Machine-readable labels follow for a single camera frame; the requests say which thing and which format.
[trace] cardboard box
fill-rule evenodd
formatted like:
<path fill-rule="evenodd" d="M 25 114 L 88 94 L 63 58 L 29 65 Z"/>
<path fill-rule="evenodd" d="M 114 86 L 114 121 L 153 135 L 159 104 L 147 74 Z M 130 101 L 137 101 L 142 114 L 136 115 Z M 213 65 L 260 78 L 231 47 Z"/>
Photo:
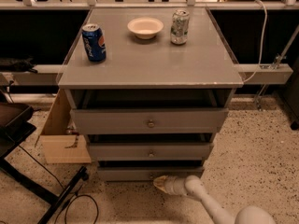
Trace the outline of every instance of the cardboard box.
<path fill-rule="evenodd" d="M 78 138 L 77 146 L 71 147 L 75 143 L 76 136 L 66 134 L 71 119 L 70 109 L 64 90 L 59 90 L 39 136 L 47 163 L 90 163 L 92 161 L 82 135 Z"/>

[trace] terrazzo floor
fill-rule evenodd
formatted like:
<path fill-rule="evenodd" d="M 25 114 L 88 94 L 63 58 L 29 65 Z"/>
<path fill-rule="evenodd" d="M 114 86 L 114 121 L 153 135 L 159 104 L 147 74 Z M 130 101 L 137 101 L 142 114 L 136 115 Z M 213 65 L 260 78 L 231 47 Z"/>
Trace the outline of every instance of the terrazzo floor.
<path fill-rule="evenodd" d="M 21 145 L 67 184 L 80 164 L 46 164 L 38 140 L 53 97 L 13 97 L 40 111 L 31 122 L 37 130 Z M 277 224 L 299 223 L 299 132 L 290 128 L 289 115 L 274 97 L 263 99 L 256 110 L 252 99 L 234 98 L 227 120 L 216 136 L 215 146 L 205 163 L 202 180 L 209 193 L 233 215 L 247 206 L 267 210 Z M 59 194 L 57 181 L 23 150 L 16 148 L 7 160 L 18 170 L 50 191 Z M 97 223 L 212 223 L 203 206 L 193 200 L 169 196 L 151 182 L 100 180 L 96 164 L 86 166 L 90 178 L 80 194 L 93 196 L 99 206 Z M 37 223 L 48 205 L 9 176 L 0 172 L 0 223 Z M 78 199 L 69 208 L 67 223 L 93 223 L 95 206 L 90 199 Z M 57 213 L 50 223 L 54 223 Z M 64 223 L 64 213 L 57 219 Z"/>

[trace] blue can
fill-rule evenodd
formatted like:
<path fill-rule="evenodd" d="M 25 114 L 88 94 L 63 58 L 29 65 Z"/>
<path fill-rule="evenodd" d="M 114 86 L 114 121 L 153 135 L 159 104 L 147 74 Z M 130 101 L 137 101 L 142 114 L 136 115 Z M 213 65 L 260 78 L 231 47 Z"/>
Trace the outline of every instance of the blue can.
<path fill-rule="evenodd" d="M 106 47 L 102 30 L 98 24 L 89 23 L 82 27 L 82 38 L 86 54 L 91 62 L 106 58 Z"/>

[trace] white bowl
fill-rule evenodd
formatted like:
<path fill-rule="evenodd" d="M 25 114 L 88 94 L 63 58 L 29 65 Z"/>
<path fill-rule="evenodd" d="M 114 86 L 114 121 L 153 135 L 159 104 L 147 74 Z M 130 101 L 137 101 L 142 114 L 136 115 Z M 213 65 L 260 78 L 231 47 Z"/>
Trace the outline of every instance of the white bowl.
<path fill-rule="evenodd" d="M 140 39 L 155 37 L 163 27 L 161 21 L 153 18 L 138 18 L 128 23 L 128 29 Z"/>

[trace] can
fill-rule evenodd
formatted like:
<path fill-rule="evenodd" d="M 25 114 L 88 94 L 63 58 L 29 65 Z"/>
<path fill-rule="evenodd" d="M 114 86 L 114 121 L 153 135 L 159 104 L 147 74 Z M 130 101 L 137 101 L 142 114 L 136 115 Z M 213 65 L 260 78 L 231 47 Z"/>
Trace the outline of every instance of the can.
<path fill-rule="evenodd" d="M 170 40 L 172 43 L 181 45 L 187 41 L 189 25 L 189 11 L 178 9 L 172 16 L 172 26 L 170 30 Z"/>
<path fill-rule="evenodd" d="M 87 57 L 91 62 L 101 62 L 106 58 L 104 36 L 98 24 L 88 23 L 84 25 L 82 38 Z"/>

